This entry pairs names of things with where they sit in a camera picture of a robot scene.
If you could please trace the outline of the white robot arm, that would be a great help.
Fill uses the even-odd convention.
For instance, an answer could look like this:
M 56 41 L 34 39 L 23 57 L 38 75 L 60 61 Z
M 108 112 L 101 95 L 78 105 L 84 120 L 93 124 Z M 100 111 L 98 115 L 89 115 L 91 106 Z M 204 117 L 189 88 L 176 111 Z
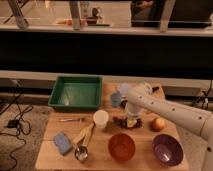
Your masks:
M 213 171 L 213 112 L 157 98 L 147 82 L 130 88 L 126 99 L 127 115 L 138 116 L 147 109 L 206 140 L 201 171 Z

